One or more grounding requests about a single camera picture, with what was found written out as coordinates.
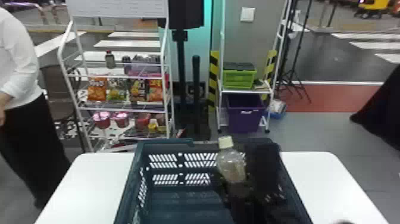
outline tripod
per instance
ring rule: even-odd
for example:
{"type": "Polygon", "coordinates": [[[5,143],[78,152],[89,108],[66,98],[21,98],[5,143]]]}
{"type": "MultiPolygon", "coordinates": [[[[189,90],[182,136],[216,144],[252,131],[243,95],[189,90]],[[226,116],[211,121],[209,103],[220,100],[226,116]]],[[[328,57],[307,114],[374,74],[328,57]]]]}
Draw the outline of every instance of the tripod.
{"type": "Polygon", "coordinates": [[[304,22],[302,25],[302,30],[300,33],[300,38],[299,38],[299,43],[296,49],[296,53],[295,53],[295,59],[294,62],[292,64],[292,68],[287,71],[287,72],[283,72],[285,70],[285,65],[286,65],[286,61],[288,60],[288,52],[289,52],[289,46],[290,46],[290,37],[288,36],[292,27],[292,23],[293,23],[293,18],[295,16],[295,10],[297,7],[297,3],[298,0],[296,0],[296,2],[292,5],[292,9],[291,9],[291,14],[289,16],[289,18],[286,21],[286,37],[285,37],[285,51],[284,51],[284,60],[282,62],[282,65],[280,67],[280,73],[279,73],[279,77],[278,77],[278,84],[277,84],[277,97],[279,98],[280,92],[287,89],[291,94],[293,94],[293,92],[290,90],[290,88],[294,88],[294,90],[296,90],[297,94],[300,96],[300,99],[303,99],[302,94],[300,93],[299,90],[302,90],[304,92],[304,94],[306,95],[308,102],[311,103],[311,98],[308,95],[307,90],[304,88],[303,83],[301,82],[299,76],[297,75],[296,72],[296,64],[297,64],[297,59],[299,57],[299,53],[300,53],[300,49],[301,49],[301,43],[303,41],[303,37],[304,37],[304,30],[305,30],[305,26],[307,24],[308,21],[308,17],[310,15],[310,9],[311,9],[311,4],[312,4],[312,0],[309,0],[308,2],[308,7],[307,7],[307,12],[304,18],[304,22]],[[298,85],[293,83],[293,79],[296,79],[296,81],[298,82],[298,85]]]}

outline red floor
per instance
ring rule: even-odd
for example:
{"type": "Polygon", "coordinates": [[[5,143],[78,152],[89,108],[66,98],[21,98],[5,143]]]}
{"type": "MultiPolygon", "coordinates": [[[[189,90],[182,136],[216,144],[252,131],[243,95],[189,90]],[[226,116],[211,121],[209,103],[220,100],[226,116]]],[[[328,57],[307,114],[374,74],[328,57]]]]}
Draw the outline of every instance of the red floor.
{"type": "Polygon", "coordinates": [[[380,86],[367,85],[305,85],[312,103],[305,95],[300,99],[292,90],[281,93],[288,112],[356,112],[372,97],[380,86]]]}

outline yellow machine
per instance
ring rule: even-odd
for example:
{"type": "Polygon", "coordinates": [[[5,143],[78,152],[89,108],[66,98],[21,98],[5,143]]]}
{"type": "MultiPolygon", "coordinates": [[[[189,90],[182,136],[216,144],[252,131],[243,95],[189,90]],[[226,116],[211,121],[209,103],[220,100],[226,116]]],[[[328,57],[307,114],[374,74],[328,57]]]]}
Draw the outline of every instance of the yellow machine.
{"type": "Polygon", "coordinates": [[[361,18],[371,18],[377,15],[382,18],[382,14],[388,8],[390,0],[360,0],[358,3],[358,10],[355,12],[354,17],[361,15],[361,18]]]}

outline white shirt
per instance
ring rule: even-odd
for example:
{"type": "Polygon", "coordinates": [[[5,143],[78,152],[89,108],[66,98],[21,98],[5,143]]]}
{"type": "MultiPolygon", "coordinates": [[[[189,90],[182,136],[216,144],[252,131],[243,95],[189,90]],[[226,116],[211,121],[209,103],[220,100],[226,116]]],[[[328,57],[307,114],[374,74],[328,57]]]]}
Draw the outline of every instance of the white shirt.
{"type": "Polygon", "coordinates": [[[0,8],[0,91],[13,97],[6,110],[28,104],[42,94],[38,73],[38,58],[26,28],[0,8]]]}

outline basket handle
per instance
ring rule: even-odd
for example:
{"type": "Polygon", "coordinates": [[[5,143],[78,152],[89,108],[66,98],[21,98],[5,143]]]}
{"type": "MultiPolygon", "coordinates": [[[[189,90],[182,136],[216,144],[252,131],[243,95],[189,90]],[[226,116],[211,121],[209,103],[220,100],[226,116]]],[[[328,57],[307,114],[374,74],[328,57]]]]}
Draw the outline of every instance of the basket handle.
{"type": "Polygon", "coordinates": [[[171,139],[155,139],[142,141],[143,145],[155,145],[155,144],[186,144],[190,147],[194,147],[193,139],[191,138],[171,138],[171,139]]]}

